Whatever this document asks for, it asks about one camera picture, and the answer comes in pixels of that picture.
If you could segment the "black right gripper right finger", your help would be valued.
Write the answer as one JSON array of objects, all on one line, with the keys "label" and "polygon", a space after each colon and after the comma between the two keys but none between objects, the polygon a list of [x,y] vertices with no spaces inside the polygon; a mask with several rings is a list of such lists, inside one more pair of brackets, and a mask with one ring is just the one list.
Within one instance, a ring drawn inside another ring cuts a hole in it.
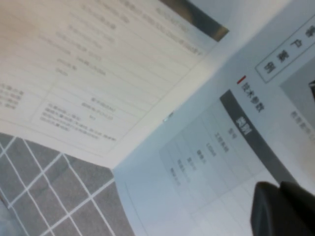
[{"label": "black right gripper right finger", "polygon": [[315,196],[300,185],[283,181],[280,190],[308,228],[315,227]]}]

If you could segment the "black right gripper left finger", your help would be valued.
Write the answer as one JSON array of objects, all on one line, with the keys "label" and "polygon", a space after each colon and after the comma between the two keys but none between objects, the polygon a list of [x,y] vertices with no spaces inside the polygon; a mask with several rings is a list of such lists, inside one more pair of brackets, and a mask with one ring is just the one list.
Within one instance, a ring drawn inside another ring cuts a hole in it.
[{"label": "black right gripper left finger", "polygon": [[254,189],[251,212],[254,236],[313,236],[315,228],[308,228],[297,216],[280,190],[271,183],[258,182]]}]

